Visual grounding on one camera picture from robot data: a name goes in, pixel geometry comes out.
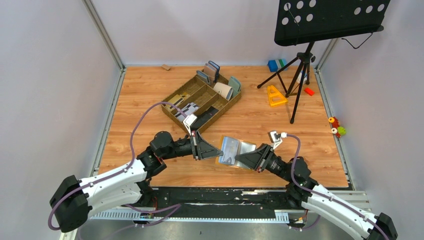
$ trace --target yellow plastic object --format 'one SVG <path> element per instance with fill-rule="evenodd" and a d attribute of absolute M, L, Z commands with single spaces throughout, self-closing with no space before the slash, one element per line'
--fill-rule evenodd
<path fill-rule="evenodd" d="M 275 86 L 268 86 L 266 91 L 268 92 L 268 100 L 271 107 L 280 106 L 288 102 L 287 98 Z"/>

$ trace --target music stand tripod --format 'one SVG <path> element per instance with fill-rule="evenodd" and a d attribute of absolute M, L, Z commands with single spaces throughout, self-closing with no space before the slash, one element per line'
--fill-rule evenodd
<path fill-rule="evenodd" d="M 311 53 L 316 41 L 341 37 L 372 34 L 384 29 L 382 22 L 390 0 L 367 1 L 334 1 L 334 0 L 280 0 L 274 42 L 280 46 L 295 46 L 309 43 L 305 52 L 297 56 L 287 65 L 257 86 L 260 89 L 275 76 L 285 91 L 285 97 L 296 95 L 290 123 L 295 122 L 299 98 L 302 92 L 305 74 L 306 84 L 310 83 L 310 68 L 315 56 Z M 288 89 L 283 83 L 280 73 L 300 60 L 299 67 Z M 302 71 L 299 89 L 293 93 L 293 87 Z"/>
<path fill-rule="evenodd" d="M 305 73 L 306 73 L 306 84 L 309 85 L 310 83 L 310 68 L 311 63 L 315 61 L 315 56 L 311 53 L 312 47 L 314 46 L 314 41 L 310 42 L 306 48 L 305 52 L 298 52 L 297 56 L 291 60 L 289 63 L 287 63 L 284 67 L 282 67 L 280 70 L 278 70 L 276 73 L 272 74 L 268 79 L 263 81 L 261 84 L 257 86 L 258 89 L 260 89 L 264 84 L 266 84 L 269 80 L 273 79 L 275 76 L 278 76 L 279 81 L 281 82 L 281 85 L 285 91 L 285 97 L 296 95 L 296 102 L 294 103 L 293 113 L 291 114 L 290 123 L 293 124 L 295 122 L 295 115 L 296 110 L 298 109 L 299 104 L 299 98 L 301 97 L 302 92 L 302 85 L 304 83 Z M 293 80 L 290 83 L 290 86 L 288 89 L 286 89 L 286 86 L 284 85 L 283 79 L 280 76 L 280 73 L 284 71 L 286 68 L 288 68 L 290 65 L 294 64 L 297 60 L 300 60 L 299 67 L 297 67 L 297 71 L 294 74 Z M 292 93 L 293 87 L 295 86 L 295 83 L 299 77 L 299 74 L 302 71 L 302 76 L 300 78 L 299 83 L 299 89 L 297 90 L 297 93 Z"/>

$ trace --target wooden tabletop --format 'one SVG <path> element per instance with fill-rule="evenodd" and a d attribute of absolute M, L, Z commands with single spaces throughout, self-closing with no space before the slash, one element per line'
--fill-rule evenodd
<path fill-rule="evenodd" d="M 101 160 L 100 173 L 131 160 L 130 134 L 140 116 L 201 69 L 203 66 L 172 67 L 169 71 L 161 67 L 127 69 Z M 295 71 L 296 67 L 290 67 L 282 72 L 281 76 L 287 86 Z M 242 84 L 243 95 L 239 102 L 202 133 L 207 142 L 219 147 L 220 138 L 224 135 L 259 146 L 261 143 L 270 144 L 268 132 L 272 130 L 294 134 L 302 141 L 300 156 L 305 158 L 314 179 L 326 187 L 348 186 L 313 74 L 307 87 L 315 95 L 309 96 L 302 91 L 295 123 L 290 124 L 296 97 L 289 97 L 285 105 L 270 107 L 267 86 L 274 85 L 280 92 L 284 92 L 277 77 L 257 89 L 257 85 L 271 75 L 267 66 L 222 66 L 220 73 L 228 79 L 235 76 Z M 158 106 L 147 114 L 135 133 L 133 144 L 136 155 L 144 151 L 160 131 L 170 132 L 174 140 L 185 136 L 185 132 Z M 294 139 L 286 138 L 275 152 L 284 161 L 289 161 L 294 157 L 296 147 Z M 270 172 L 257 173 L 219 165 L 215 159 L 195 161 L 193 156 L 185 156 L 166 160 L 165 163 L 167 169 L 152 179 L 152 186 L 284 187 L 287 184 Z"/>

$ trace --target brown cardboard organizer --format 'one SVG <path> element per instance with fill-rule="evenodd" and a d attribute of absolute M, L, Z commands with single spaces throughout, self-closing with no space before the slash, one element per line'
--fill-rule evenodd
<path fill-rule="evenodd" d="M 222 75 L 219 75 L 217 82 L 227 85 L 228 79 L 226 79 Z M 240 91 L 236 96 L 233 96 L 230 100 L 227 100 L 214 90 L 214 86 L 215 83 L 212 83 L 211 86 L 209 86 L 200 78 L 198 78 L 197 75 L 195 75 L 192 79 L 184 83 L 184 85 L 182 85 L 171 95 L 166 97 L 163 101 L 168 102 L 175 95 L 187 94 L 189 96 L 184 99 L 178 105 L 178 107 L 184 108 L 189 103 L 195 103 L 199 106 L 199 108 L 194 112 L 194 115 L 196 116 L 199 116 L 210 107 L 216 108 L 218 112 L 198 129 L 198 131 L 202 133 L 207 128 L 209 128 L 218 118 L 220 118 L 228 109 L 230 109 L 234 104 L 236 104 L 242 97 L 242 91 Z M 162 111 L 170 119 L 172 119 L 180 128 L 182 128 L 185 132 L 187 131 L 183 123 L 175 117 L 175 114 L 177 113 L 176 109 L 170 110 L 169 107 L 162 105 Z"/>

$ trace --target gray wall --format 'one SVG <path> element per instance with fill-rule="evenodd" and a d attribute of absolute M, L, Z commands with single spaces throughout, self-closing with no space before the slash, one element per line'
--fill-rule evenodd
<path fill-rule="evenodd" d="M 0 239 L 58 239 L 50 197 L 89 174 L 118 78 L 82 1 L 0 2 Z"/>
<path fill-rule="evenodd" d="M 266 65 L 306 49 L 274 43 L 277 0 L 93 2 L 126 65 Z M 321 56 L 327 42 L 312 52 Z"/>
<path fill-rule="evenodd" d="M 391 1 L 385 30 L 357 50 L 339 41 L 322 71 L 353 180 L 401 240 L 423 238 L 423 12 L 424 1 Z"/>

